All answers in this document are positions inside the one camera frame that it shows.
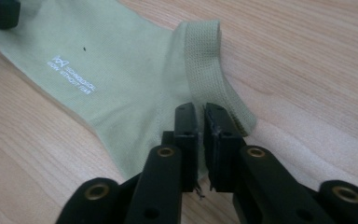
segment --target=light green sock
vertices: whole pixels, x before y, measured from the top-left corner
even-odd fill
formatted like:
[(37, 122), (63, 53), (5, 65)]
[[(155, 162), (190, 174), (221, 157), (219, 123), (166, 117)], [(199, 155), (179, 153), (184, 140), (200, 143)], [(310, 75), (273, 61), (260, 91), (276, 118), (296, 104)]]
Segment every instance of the light green sock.
[(113, 0), (21, 6), (19, 26), (0, 31), (0, 50), (95, 130), (124, 177), (142, 171), (181, 104), (195, 103), (200, 114), (205, 103), (218, 104), (244, 133), (255, 126), (221, 73), (218, 21), (170, 31)]

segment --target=logo on sock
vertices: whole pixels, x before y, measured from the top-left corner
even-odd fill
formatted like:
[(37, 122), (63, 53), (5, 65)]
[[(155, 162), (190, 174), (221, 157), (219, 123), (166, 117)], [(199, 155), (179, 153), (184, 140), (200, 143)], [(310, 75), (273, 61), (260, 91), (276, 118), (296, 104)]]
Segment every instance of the logo on sock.
[(57, 55), (53, 58), (53, 61), (59, 65), (59, 67), (64, 67), (66, 66), (69, 62), (68, 61), (64, 61), (61, 59), (60, 55)]
[(54, 71), (59, 72), (62, 77), (83, 93), (89, 95), (95, 92), (96, 87), (79, 75), (75, 69), (69, 67), (68, 64), (69, 61), (63, 60), (60, 55), (55, 56), (48, 62), (48, 66), (50, 66)]

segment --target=fabric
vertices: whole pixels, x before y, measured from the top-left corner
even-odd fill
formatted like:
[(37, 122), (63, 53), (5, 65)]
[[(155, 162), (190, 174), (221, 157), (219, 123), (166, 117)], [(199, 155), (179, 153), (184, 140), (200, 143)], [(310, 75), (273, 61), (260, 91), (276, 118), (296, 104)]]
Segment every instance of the fabric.
[(222, 75), (218, 21), (174, 31), (112, 0), (24, 0), (0, 50), (42, 90), (98, 134), (124, 177), (143, 169), (174, 109), (224, 106), (243, 133), (255, 117)]

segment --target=sock cuff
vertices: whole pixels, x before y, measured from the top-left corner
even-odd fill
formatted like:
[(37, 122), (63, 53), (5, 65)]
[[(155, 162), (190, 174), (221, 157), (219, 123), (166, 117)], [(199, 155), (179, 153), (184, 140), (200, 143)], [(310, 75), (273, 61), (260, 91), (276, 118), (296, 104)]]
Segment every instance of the sock cuff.
[(239, 131), (246, 135), (255, 126), (255, 116), (223, 76), (220, 43), (219, 21), (186, 24), (185, 59), (189, 88), (195, 105), (214, 103), (225, 107)]

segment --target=wooden table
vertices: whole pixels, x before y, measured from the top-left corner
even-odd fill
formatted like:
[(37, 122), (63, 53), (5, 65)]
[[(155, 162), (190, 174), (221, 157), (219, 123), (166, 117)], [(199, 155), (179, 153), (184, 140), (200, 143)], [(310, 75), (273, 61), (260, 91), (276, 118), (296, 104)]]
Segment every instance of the wooden table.
[[(223, 71), (258, 118), (247, 142), (313, 189), (358, 186), (358, 0), (122, 2), (169, 29), (220, 19)], [(124, 181), (97, 136), (0, 53), (0, 223), (54, 223), (96, 176)], [(182, 223), (238, 222), (229, 194), (206, 196), (184, 195)]]

